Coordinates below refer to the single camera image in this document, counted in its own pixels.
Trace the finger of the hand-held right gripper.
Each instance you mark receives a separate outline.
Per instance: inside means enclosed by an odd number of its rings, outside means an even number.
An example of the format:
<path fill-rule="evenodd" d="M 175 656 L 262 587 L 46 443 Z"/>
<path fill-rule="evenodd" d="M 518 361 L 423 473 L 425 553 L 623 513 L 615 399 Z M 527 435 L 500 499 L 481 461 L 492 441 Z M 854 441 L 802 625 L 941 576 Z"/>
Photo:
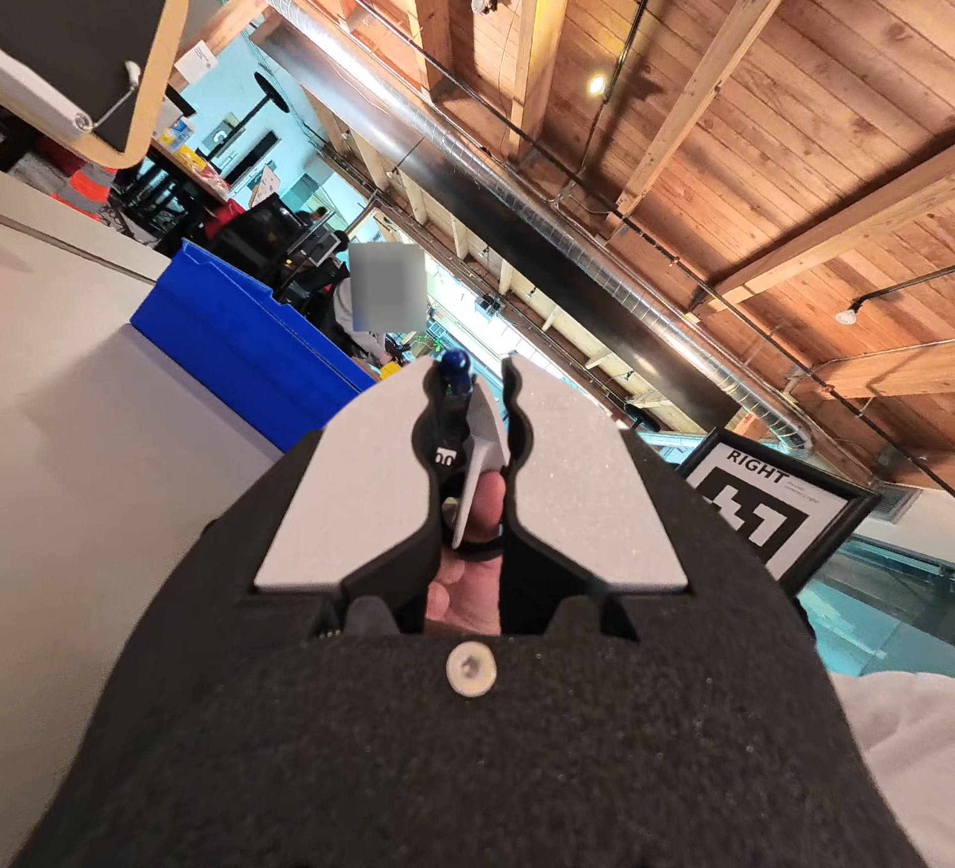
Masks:
<path fill-rule="evenodd" d="M 447 397 L 448 445 L 441 447 L 441 523 L 450 549 L 498 549 L 499 538 L 478 544 L 466 539 L 477 484 L 488 473 L 503 475 L 510 461 L 507 430 L 483 377 L 475 377 L 469 394 Z"/>

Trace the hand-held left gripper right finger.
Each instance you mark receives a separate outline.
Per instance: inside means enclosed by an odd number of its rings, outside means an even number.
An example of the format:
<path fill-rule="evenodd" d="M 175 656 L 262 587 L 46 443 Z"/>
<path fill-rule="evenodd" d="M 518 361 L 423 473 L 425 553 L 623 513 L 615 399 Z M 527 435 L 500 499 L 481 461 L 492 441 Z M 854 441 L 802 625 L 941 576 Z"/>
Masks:
<path fill-rule="evenodd" d="M 543 633 L 560 605 L 689 588 L 669 534 L 615 421 L 517 354 L 504 361 L 506 471 L 501 627 Z"/>

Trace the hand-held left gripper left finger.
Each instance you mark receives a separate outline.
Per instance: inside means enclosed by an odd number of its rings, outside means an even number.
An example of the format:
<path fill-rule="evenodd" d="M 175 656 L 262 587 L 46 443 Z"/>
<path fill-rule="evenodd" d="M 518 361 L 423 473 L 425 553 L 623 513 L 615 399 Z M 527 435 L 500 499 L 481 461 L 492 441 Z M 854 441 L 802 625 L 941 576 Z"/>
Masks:
<path fill-rule="evenodd" d="M 436 362 L 355 397 L 322 432 L 255 579 L 260 592 L 423 592 L 440 559 L 428 457 Z"/>

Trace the blue pen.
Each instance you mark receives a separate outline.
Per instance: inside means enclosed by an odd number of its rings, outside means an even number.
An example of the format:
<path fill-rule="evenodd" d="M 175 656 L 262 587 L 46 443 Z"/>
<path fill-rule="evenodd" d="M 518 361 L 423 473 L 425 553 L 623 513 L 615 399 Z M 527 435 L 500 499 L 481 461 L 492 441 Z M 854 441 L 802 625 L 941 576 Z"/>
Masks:
<path fill-rule="evenodd" d="M 470 436 L 468 411 L 473 394 L 471 358 L 463 349 L 449 349 L 438 362 L 444 397 L 439 402 L 441 446 L 461 453 Z"/>

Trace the unlabelled blue bin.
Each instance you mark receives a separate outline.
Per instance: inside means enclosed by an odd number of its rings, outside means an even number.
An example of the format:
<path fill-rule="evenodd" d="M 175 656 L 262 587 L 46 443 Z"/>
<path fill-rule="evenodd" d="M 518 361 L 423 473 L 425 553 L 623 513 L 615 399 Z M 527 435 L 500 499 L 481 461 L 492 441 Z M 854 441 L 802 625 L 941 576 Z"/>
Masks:
<path fill-rule="evenodd" d="M 266 285 L 192 242 L 130 323 L 283 453 L 374 384 Z"/>

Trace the person's right hand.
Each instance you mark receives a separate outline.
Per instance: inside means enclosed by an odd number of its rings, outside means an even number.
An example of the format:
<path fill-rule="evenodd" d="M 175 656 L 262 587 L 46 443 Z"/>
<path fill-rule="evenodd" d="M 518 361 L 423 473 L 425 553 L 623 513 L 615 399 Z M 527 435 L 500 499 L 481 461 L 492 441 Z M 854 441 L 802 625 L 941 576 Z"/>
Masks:
<path fill-rule="evenodd" d="M 462 542 L 495 540 L 499 533 L 506 484 L 498 471 L 480 476 Z M 428 635 L 500 634 L 499 586 L 503 557 L 464 559 L 456 549 L 442 551 L 441 564 L 428 588 L 424 632 Z"/>

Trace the black framed marker sign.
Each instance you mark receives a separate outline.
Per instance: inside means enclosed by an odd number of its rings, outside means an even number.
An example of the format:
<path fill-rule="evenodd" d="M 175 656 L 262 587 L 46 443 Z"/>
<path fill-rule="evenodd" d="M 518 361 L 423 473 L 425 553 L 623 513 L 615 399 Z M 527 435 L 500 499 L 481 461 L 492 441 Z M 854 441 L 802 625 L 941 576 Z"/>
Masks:
<path fill-rule="evenodd" d="M 676 469 L 795 598 L 873 511 L 876 492 L 727 430 Z"/>

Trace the black office chair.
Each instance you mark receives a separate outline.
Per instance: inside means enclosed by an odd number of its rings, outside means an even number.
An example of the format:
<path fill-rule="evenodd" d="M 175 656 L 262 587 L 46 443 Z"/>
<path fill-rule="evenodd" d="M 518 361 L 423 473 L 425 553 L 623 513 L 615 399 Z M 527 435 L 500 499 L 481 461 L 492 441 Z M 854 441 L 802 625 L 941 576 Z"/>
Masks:
<path fill-rule="evenodd" d="M 274 289 L 292 246 L 314 225 L 314 214 L 293 210 L 272 193 L 220 230 L 217 253 L 231 265 Z"/>

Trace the yellow snack packets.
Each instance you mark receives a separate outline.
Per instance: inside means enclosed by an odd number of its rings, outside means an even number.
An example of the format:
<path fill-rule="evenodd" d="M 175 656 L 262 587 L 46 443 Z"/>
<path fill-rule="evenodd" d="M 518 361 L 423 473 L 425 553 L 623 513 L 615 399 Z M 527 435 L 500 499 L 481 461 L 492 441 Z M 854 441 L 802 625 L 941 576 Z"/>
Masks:
<path fill-rule="evenodd" d="M 191 140 L 193 134 L 192 121 L 187 116 L 181 115 L 158 134 L 156 141 L 187 171 L 198 176 L 204 182 L 217 186 L 222 193 L 228 192 L 228 183 L 225 182 L 213 165 L 201 153 L 189 147 L 188 141 Z"/>

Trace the black floor lamp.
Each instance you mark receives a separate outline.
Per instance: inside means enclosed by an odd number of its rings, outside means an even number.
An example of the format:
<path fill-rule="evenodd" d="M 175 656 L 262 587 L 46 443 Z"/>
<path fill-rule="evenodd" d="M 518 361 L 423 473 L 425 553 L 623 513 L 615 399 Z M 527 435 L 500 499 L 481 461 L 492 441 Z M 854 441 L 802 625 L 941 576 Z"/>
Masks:
<path fill-rule="evenodd" d="M 233 126 L 231 126 L 223 136 L 217 140 L 211 149 L 205 153 L 204 157 L 209 162 L 214 162 L 221 153 L 229 149 L 238 136 L 245 130 L 245 127 L 259 114 L 260 111 L 269 105 L 275 106 L 281 113 L 290 113 L 290 105 L 278 88 L 261 72 L 254 74 L 254 81 L 262 93 L 262 97 L 252 108 Z"/>

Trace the orange traffic cone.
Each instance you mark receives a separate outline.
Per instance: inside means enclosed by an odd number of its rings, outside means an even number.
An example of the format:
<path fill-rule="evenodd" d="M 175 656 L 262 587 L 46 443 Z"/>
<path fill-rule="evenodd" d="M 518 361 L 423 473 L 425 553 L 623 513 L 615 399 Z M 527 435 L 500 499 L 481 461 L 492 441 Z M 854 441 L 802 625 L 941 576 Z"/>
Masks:
<path fill-rule="evenodd" d="M 108 203 L 116 170 L 87 162 L 56 183 L 50 196 L 88 215 L 98 215 Z"/>

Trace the white paper notice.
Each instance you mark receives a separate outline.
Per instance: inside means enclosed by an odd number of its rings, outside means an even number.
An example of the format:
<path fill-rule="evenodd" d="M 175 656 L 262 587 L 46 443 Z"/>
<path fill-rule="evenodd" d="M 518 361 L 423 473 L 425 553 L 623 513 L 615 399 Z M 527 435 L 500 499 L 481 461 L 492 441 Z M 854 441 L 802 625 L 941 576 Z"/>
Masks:
<path fill-rule="evenodd" d="M 199 39 L 197 43 L 185 50 L 183 55 L 177 59 L 174 69 L 178 75 L 178 81 L 182 82 L 177 89 L 188 85 L 197 84 L 206 74 L 211 72 L 218 65 L 218 56 L 209 47 L 209 44 Z"/>

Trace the wood edged black board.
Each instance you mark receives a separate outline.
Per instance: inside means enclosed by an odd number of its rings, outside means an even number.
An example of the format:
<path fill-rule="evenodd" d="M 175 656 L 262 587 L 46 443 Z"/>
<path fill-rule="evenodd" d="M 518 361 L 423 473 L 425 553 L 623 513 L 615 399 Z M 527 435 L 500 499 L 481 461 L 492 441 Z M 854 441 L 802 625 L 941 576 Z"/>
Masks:
<path fill-rule="evenodd" d="M 188 0 L 1 0 L 2 107 L 82 158 L 149 149 Z"/>

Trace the black rectangular duct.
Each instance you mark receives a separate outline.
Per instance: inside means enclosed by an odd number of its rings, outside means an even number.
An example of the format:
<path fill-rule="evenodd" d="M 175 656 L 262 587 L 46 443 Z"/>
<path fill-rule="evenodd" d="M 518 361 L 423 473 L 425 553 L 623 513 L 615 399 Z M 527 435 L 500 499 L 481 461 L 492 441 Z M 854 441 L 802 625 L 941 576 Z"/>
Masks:
<path fill-rule="evenodd" d="M 263 49 L 502 259 L 706 430 L 753 398 L 661 299 L 523 187 L 479 145 L 357 51 L 289 23 Z"/>

